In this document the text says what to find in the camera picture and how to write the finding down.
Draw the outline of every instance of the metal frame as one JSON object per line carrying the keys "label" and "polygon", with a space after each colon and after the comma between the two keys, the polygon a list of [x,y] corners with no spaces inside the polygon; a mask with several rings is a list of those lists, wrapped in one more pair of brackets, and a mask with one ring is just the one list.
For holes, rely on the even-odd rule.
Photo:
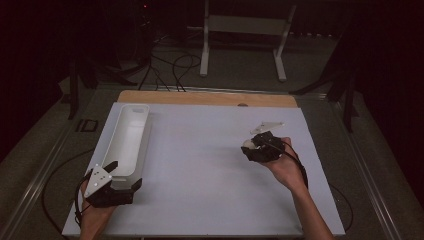
{"label": "metal frame", "polygon": [[277,69],[278,80],[285,82],[287,80],[284,70],[281,53],[289,35],[291,22],[296,11],[296,5],[290,9],[287,19],[264,19],[249,17],[232,17],[209,14],[209,0],[205,0],[205,17],[203,27],[203,51],[200,63],[200,76],[208,75],[209,65],[209,32],[236,32],[236,33],[252,33],[281,36],[280,45],[274,49],[273,55],[275,67]]}

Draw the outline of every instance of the white table surface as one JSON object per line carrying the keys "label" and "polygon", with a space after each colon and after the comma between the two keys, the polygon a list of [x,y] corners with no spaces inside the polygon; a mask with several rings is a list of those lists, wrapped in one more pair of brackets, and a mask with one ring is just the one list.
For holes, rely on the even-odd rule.
{"label": "white table surface", "polygon": [[[115,103],[88,169],[101,164],[120,107]],[[104,234],[113,236],[300,236],[290,192],[268,169],[250,162],[242,143],[261,122],[289,136],[309,190],[330,230],[344,229],[300,108],[148,104],[152,117],[143,186],[117,208]],[[70,210],[63,234],[80,233]]]}

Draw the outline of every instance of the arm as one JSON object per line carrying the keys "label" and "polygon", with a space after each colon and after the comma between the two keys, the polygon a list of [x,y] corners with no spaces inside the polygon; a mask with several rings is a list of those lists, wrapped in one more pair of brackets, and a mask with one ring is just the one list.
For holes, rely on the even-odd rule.
{"label": "arm", "polygon": [[[282,141],[291,145],[290,138],[283,138]],[[286,151],[295,156],[293,149],[290,147]],[[262,163],[262,165],[267,167],[275,178],[291,191],[306,239],[334,239],[309,194],[303,182],[302,173],[296,163],[286,155],[283,155],[278,160]]]}
{"label": "arm", "polygon": [[[81,185],[81,192],[84,193],[87,189],[88,181],[85,181]],[[95,240],[98,239],[100,234],[106,228],[113,211],[116,206],[107,208],[95,208],[90,206],[87,200],[84,198],[82,202],[82,223],[81,223],[81,234],[80,240]]]}

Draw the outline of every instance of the white plastic container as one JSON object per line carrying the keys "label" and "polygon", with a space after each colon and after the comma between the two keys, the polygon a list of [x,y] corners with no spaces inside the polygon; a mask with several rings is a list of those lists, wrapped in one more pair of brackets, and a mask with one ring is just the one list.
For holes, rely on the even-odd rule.
{"label": "white plastic container", "polygon": [[121,107],[102,167],[118,161],[112,175],[112,188],[129,189],[141,178],[151,122],[149,106],[125,104]]}

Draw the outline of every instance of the dark background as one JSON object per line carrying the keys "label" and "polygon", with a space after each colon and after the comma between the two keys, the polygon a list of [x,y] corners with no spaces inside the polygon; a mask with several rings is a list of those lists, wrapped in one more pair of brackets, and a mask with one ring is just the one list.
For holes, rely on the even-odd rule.
{"label": "dark background", "polygon": [[[133,4],[134,1],[120,2]],[[153,2],[143,1],[150,8],[145,14],[149,14],[155,27],[177,39],[184,39],[186,26],[203,25],[203,1]],[[234,13],[231,5],[234,2],[211,1],[211,11]],[[274,17],[287,10],[281,1],[269,2],[281,5],[280,8],[274,7],[274,12],[262,11],[257,1],[243,2],[245,7],[237,8],[241,10],[236,15]],[[358,41],[362,41],[356,90],[364,95],[368,108],[423,205],[424,164],[420,151],[424,133],[422,4],[400,0],[360,5],[341,1],[298,2],[291,29],[297,36],[310,33],[312,37],[321,34],[340,38],[349,19],[357,13],[355,11],[362,11],[361,16],[366,21],[351,30],[354,37],[339,43],[333,61],[349,62],[353,49],[356,49],[352,46],[358,46]],[[111,38],[110,32],[97,32],[97,26],[107,24],[101,6],[110,3],[94,0],[9,0],[0,3],[0,161],[62,97],[57,83],[69,75],[69,60],[75,57],[76,39],[86,39],[84,43],[88,44],[89,39],[99,42],[98,37],[102,36],[100,42],[104,45],[99,50],[112,60],[119,58],[116,39]]]}

